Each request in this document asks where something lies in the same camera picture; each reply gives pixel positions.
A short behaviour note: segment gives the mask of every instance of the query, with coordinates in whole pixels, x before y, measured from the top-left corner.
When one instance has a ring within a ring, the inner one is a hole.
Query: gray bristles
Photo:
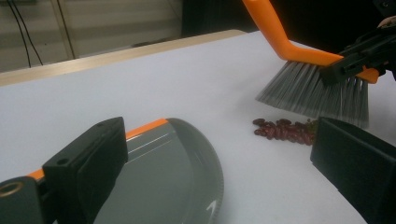
[[[256,99],[310,118],[340,119],[367,128],[367,81],[351,77],[326,87],[318,68],[310,63],[287,62]]]

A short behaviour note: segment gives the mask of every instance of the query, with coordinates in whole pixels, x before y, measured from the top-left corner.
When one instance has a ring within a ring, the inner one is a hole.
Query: screw hole
[[[0,187],[0,198],[11,195],[19,191],[22,187],[23,187],[22,182],[14,182],[14,183],[6,184],[3,187]]]
[[[61,159],[59,161],[56,162],[56,164],[58,165],[65,165],[69,162],[69,159]]]

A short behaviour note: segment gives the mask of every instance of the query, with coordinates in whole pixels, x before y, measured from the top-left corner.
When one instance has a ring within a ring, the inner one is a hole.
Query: brush
[[[287,60],[256,100],[310,118],[340,119],[367,128],[368,83],[376,83],[378,72],[374,68],[362,68],[356,76],[325,85],[319,69],[343,56],[292,45],[269,0],[244,0],[244,3],[279,58]]]

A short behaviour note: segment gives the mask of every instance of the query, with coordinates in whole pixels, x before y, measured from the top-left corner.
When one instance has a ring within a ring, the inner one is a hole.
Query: pile of beans
[[[292,143],[306,144],[312,146],[315,140],[315,131],[317,122],[311,121],[307,123],[295,122],[291,123],[288,119],[279,119],[276,123],[265,121],[265,119],[255,119],[253,124],[259,126],[254,131],[256,135],[266,137],[268,140],[288,140]]]

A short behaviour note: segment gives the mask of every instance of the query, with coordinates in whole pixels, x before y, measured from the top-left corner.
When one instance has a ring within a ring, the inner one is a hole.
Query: orange brush handle
[[[343,58],[338,54],[317,49],[303,49],[289,41],[282,23],[269,0],[243,0],[251,18],[259,27],[279,58],[300,63],[327,66]],[[379,73],[374,68],[365,69],[358,77],[376,83]]]

